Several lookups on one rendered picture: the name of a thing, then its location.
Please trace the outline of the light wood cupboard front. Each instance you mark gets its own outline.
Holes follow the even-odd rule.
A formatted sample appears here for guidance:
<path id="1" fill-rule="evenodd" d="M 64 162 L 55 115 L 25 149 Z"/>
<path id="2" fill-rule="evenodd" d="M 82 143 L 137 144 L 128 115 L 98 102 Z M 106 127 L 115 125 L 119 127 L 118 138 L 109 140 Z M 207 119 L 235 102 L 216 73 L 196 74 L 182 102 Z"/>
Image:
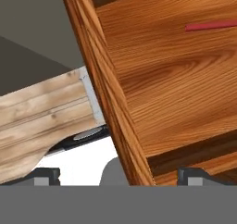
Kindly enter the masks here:
<path id="1" fill-rule="evenodd" d="M 85 67 L 0 96 L 0 184 L 28 175 L 58 142 L 105 124 Z"/>

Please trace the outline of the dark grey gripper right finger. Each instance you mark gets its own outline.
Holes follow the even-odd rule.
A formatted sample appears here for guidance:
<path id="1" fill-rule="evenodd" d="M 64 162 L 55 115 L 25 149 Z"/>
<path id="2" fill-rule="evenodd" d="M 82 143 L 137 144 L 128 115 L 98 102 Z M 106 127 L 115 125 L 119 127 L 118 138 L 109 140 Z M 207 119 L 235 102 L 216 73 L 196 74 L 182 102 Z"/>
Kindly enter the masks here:
<path id="1" fill-rule="evenodd" d="M 179 168 L 177 175 L 178 186 L 235 186 L 234 182 L 215 178 L 201 168 Z"/>

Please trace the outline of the red straw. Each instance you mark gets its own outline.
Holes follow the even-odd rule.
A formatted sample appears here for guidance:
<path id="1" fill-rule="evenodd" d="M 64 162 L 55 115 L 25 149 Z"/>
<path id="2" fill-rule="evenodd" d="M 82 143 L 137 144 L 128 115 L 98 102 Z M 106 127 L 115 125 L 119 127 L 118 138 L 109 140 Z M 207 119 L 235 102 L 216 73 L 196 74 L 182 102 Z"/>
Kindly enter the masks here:
<path id="1" fill-rule="evenodd" d="M 206 22 L 206 23 L 192 23 L 185 25 L 186 31 L 200 31 L 200 30 L 212 30 L 237 27 L 237 20 L 224 20 L 217 22 Z"/>

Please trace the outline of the reddish brown wooden drawer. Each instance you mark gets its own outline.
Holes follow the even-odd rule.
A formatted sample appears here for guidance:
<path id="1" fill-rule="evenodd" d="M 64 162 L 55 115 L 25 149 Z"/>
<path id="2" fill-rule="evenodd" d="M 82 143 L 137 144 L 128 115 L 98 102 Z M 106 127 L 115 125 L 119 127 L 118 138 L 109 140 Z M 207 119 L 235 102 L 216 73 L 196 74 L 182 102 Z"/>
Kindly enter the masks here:
<path id="1" fill-rule="evenodd" d="M 130 184 L 237 184 L 237 0 L 63 1 Z"/>

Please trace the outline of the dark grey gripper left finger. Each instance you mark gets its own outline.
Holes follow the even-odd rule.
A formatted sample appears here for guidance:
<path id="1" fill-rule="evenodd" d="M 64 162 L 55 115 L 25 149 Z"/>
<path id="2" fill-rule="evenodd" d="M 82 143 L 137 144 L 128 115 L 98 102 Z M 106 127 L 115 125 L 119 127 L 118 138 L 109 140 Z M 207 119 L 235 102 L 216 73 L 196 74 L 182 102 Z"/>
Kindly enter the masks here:
<path id="1" fill-rule="evenodd" d="M 59 186 L 59 168 L 36 168 L 23 178 L 6 182 L 6 185 L 18 186 Z"/>

